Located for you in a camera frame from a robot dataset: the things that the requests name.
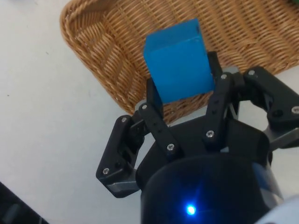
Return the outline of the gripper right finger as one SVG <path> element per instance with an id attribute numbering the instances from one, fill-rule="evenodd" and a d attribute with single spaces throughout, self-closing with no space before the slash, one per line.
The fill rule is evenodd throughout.
<path id="1" fill-rule="evenodd" d="M 220 150 L 231 140 L 238 148 L 292 148 L 299 145 L 299 95 L 265 68 L 256 66 L 241 73 L 223 71 L 215 51 L 208 52 L 215 81 L 203 125 L 203 141 Z M 238 120 L 239 105 L 250 101 L 267 113 L 268 127 L 262 132 Z"/>

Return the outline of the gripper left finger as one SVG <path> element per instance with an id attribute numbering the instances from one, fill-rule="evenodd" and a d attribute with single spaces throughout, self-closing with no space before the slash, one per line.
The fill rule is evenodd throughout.
<path id="1" fill-rule="evenodd" d="M 146 82 L 146 100 L 132 116 L 120 116 L 113 126 L 96 171 L 97 179 L 116 198 L 144 189 L 164 165 L 182 157 L 179 142 L 163 120 L 163 103 L 152 78 Z M 135 168 L 145 136 L 152 134 L 154 145 Z"/>

